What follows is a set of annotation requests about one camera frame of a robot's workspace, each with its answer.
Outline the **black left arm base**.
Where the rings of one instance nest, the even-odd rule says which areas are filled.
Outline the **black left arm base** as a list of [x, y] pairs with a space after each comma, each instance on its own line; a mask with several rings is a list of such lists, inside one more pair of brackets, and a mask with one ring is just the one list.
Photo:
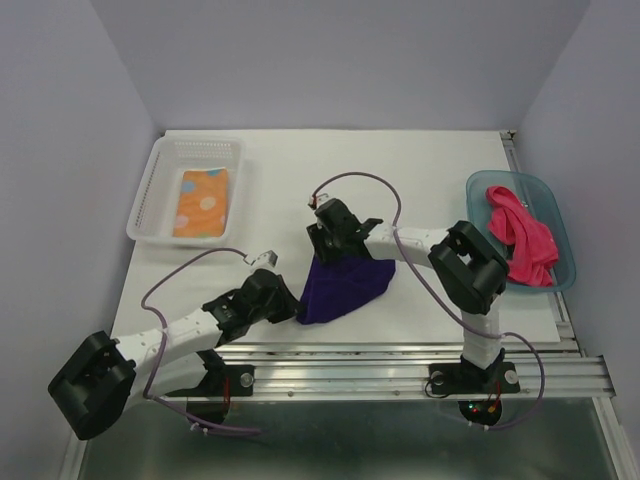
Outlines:
[[251, 397], [255, 367], [251, 364], [228, 365], [212, 349], [197, 353], [201, 372], [190, 372], [184, 386], [162, 396], [172, 409], [183, 415], [190, 429], [204, 436], [249, 438], [262, 433], [256, 427], [225, 425], [234, 397]]

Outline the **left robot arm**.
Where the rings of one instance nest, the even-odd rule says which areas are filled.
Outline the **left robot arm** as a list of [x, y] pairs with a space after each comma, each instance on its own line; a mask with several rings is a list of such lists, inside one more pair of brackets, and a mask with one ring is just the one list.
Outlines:
[[119, 338], [104, 331], [89, 335], [51, 380], [48, 393], [80, 440], [104, 433], [143, 401], [184, 416], [205, 435], [255, 436], [257, 428], [224, 423], [232, 396], [252, 395], [255, 368], [229, 366], [216, 350], [257, 322], [277, 324], [302, 310], [281, 275], [258, 268], [239, 288], [179, 320]]

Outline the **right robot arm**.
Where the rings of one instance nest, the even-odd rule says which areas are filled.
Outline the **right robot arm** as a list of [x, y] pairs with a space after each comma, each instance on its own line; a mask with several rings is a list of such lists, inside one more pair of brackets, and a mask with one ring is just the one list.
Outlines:
[[463, 350], [459, 375], [472, 390], [491, 384], [504, 358], [499, 310], [508, 265], [468, 221], [448, 229], [398, 227], [382, 219], [359, 220], [347, 205], [324, 195], [310, 202], [316, 220], [307, 227], [316, 258], [324, 265], [346, 257], [399, 261], [413, 273], [433, 270], [460, 313]]

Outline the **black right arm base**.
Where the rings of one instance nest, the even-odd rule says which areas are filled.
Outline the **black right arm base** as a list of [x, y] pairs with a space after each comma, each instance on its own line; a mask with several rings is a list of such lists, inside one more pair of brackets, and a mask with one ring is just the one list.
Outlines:
[[472, 425], [494, 428], [502, 416], [502, 396], [521, 391], [515, 364], [504, 358], [505, 349], [501, 348], [496, 360], [486, 369], [475, 366], [463, 356], [457, 363], [431, 365], [424, 393], [432, 399], [471, 395], [471, 400], [458, 401], [463, 418]]

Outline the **purple towel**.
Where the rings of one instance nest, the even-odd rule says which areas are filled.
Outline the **purple towel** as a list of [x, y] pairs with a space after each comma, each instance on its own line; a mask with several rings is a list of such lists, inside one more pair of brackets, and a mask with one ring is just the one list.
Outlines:
[[314, 257], [300, 298], [301, 325], [325, 324], [383, 295], [396, 273], [394, 260], [343, 257], [322, 264]]

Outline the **orange polka dot towel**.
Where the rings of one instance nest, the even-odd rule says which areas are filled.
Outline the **orange polka dot towel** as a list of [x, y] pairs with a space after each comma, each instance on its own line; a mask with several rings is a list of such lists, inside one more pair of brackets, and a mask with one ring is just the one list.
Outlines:
[[225, 233], [229, 203], [225, 168], [185, 171], [173, 225], [177, 238], [218, 238]]

